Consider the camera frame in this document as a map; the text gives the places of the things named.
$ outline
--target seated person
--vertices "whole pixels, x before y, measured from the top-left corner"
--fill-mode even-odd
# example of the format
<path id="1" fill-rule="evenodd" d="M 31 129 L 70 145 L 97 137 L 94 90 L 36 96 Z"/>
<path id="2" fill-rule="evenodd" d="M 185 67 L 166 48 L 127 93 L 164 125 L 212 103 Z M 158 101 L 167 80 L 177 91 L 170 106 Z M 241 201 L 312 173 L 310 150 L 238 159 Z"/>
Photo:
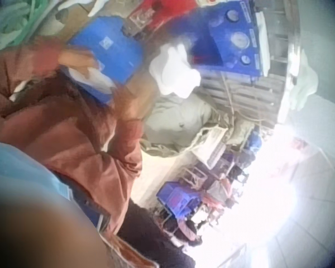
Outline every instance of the seated person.
<path id="1" fill-rule="evenodd" d="M 164 223 L 163 228 L 185 245 L 195 247 L 202 244 L 201 236 L 197 235 L 194 222 L 189 219 L 185 221 L 171 217 Z"/>
<path id="2" fill-rule="evenodd" d="M 59 66 L 87 74 L 97 62 L 91 52 L 65 48 L 56 39 L 0 51 L 0 144 L 79 192 L 81 201 L 109 219 L 101 231 L 114 241 L 141 172 L 140 119 L 156 85 L 148 71 L 139 71 L 105 106 L 55 73 Z M 12 102 L 16 87 L 31 79 L 30 88 Z M 40 180 L 40 174 L 32 177 Z"/>
<path id="3" fill-rule="evenodd" d="M 202 202 L 209 207 L 224 209 L 232 208 L 235 204 L 232 196 L 232 185 L 227 178 L 216 180 L 212 186 L 203 193 Z"/>
<path id="4" fill-rule="evenodd" d="M 194 268 L 195 261 L 177 248 L 145 208 L 129 201 L 118 236 L 160 268 Z"/>

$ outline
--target white cloth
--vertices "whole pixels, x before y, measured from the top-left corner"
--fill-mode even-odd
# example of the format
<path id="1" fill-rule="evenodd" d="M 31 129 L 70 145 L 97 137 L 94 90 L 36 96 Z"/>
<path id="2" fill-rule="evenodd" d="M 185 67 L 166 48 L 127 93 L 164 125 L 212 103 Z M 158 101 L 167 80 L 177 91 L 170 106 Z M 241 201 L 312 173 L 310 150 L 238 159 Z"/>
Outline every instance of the white cloth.
<path id="1" fill-rule="evenodd" d="M 83 84 L 90 85 L 94 89 L 104 93 L 112 94 L 111 88 L 115 88 L 115 83 L 107 76 L 102 74 L 99 70 L 95 68 L 88 68 L 89 78 L 85 78 L 80 72 L 69 68 L 69 74 L 71 77 Z"/>
<path id="2" fill-rule="evenodd" d="M 263 76 L 268 76 L 270 70 L 270 52 L 269 52 L 267 24 L 263 12 L 257 12 L 256 19 L 259 31 L 259 47 L 261 53 Z"/>
<path id="3" fill-rule="evenodd" d="M 152 60 L 149 72 L 157 82 L 162 95 L 175 93 L 186 99 L 201 83 L 200 73 L 188 63 L 188 55 L 183 44 L 160 47 L 160 54 Z"/>
<path id="4" fill-rule="evenodd" d="M 145 119 L 145 135 L 151 143 L 189 146 L 211 113 L 211 106 L 195 94 L 162 97 Z"/>
<path id="5" fill-rule="evenodd" d="M 290 109 L 300 111 L 310 95 L 318 90 L 318 74 L 310 67 L 305 51 L 301 51 L 300 69 L 295 87 L 290 92 Z"/>

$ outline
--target person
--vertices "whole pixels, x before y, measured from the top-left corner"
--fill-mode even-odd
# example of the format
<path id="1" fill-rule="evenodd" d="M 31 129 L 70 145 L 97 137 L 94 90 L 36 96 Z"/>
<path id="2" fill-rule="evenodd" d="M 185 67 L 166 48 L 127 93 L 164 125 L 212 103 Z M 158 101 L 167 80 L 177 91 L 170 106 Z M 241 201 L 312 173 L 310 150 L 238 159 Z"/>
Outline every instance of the person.
<path id="1" fill-rule="evenodd" d="M 203 193 L 202 202 L 217 210 L 224 210 L 225 207 L 232 208 L 235 204 L 232 196 L 232 184 L 228 178 L 216 180 L 212 186 Z"/>
<path id="2" fill-rule="evenodd" d="M 45 186 L 67 186 L 84 196 L 85 204 L 106 216 L 107 227 L 100 230 L 101 235 L 116 246 L 120 254 L 141 259 L 128 245 L 118 241 L 115 234 L 123 222 L 133 182 L 141 172 L 140 119 L 155 90 L 154 80 L 148 72 L 139 71 L 125 87 L 114 92 L 113 102 L 107 106 L 79 90 L 64 74 L 56 72 L 61 66 L 86 75 L 87 68 L 97 67 L 97 62 L 91 52 L 67 48 L 57 39 L 38 39 L 29 45 L 0 51 L 0 181 L 2 178 L 21 181 L 30 178 L 30 186 L 16 193 L 30 202 L 16 205 L 15 195 L 0 201 L 0 229 L 3 235 L 10 236 L 9 240 L 14 241 L 17 237 L 15 248 L 20 248 L 20 241 L 27 237 L 30 240 L 27 243 L 38 251 L 47 246 L 47 251 L 42 252 L 50 256 L 57 254 L 57 261 L 63 263 L 67 259 L 67 265 L 53 262 L 47 263 L 48 267 L 85 267 L 86 262 L 81 266 L 72 265 L 75 256 L 76 262 L 87 255 L 95 261 L 92 251 L 103 252 L 100 240 L 99 245 L 77 257 L 84 248 L 98 243 L 97 230 L 90 241 L 88 236 L 92 235 L 92 226 L 90 231 L 82 228 L 85 223 L 79 224 L 80 216 L 69 219 L 66 210 L 58 210 L 60 204 L 52 208 L 47 206 L 50 201 L 40 204 L 38 197 L 31 198 L 31 185 L 42 184 L 46 173 L 49 179 L 44 182 Z M 27 80 L 32 80 L 28 89 L 13 102 L 10 97 L 17 86 Z M 109 149 L 103 151 L 108 141 Z M 2 181 L 0 189 L 10 193 L 6 189 L 10 180 Z M 62 199 L 57 198 L 57 194 L 50 196 L 50 200 Z M 47 244 L 41 240 L 44 237 L 49 238 Z M 86 245 L 78 250 L 86 239 Z M 76 246 L 65 247 L 69 240 Z M 24 255 L 32 256 L 29 251 Z M 97 262 L 103 263 L 104 258 L 97 257 Z"/>
<path id="3" fill-rule="evenodd" d="M 201 236 L 197 235 L 195 223 L 190 219 L 185 220 L 170 217 L 164 223 L 163 228 L 180 242 L 190 247 L 200 246 L 203 242 Z"/>
<path id="4" fill-rule="evenodd" d="M 170 241 L 149 211 L 135 204 L 133 200 L 129 201 L 118 236 L 145 257 L 158 263 L 160 268 L 195 267 L 195 261 Z"/>

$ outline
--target hand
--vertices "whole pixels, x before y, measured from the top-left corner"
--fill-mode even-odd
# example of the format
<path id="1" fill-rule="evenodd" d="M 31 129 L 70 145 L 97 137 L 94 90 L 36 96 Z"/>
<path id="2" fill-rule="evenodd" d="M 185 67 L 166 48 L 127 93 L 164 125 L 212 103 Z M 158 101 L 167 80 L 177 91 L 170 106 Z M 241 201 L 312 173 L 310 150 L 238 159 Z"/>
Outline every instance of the hand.
<path id="1" fill-rule="evenodd" d="M 62 9 L 69 8 L 74 4 L 89 4 L 92 3 L 94 0 L 67 0 L 63 4 L 58 7 L 58 10 L 61 11 Z M 93 17 L 99 10 L 101 10 L 104 5 L 109 0 L 96 0 L 92 10 L 89 12 L 88 17 Z"/>
<path id="2" fill-rule="evenodd" d="M 89 78 L 88 68 L 99 68 L 98 62 L 89 50 L 64 49 L 59 55 L 60 65 L 75 69 L 86 78 Z"/>

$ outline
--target blue plastic crate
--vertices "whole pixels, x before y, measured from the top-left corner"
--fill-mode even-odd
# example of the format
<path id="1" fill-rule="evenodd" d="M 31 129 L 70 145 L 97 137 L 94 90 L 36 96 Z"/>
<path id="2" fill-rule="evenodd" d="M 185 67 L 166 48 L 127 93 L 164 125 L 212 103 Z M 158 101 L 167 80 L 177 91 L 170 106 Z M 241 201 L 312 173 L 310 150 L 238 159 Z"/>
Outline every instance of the blue plastic crate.
<path id="1" fill-rule="evenodd" d="M 125 84 L 143 62 L 141 44 L 122 33 L 123 24 L 124 19 L 120 17 L 98 17 L 68 42 L 91 50 L 99 61 L 101 72 L 118 84 Z M 79 84 L 103 103 L 111 98 L 109 94 Z"/>
<path id="2" fill-rule="evenodd" d="M 176 218 L 184 218 L 201 202 L 200 192 L 176 182 L 165 183 L 156 195 Z"/>

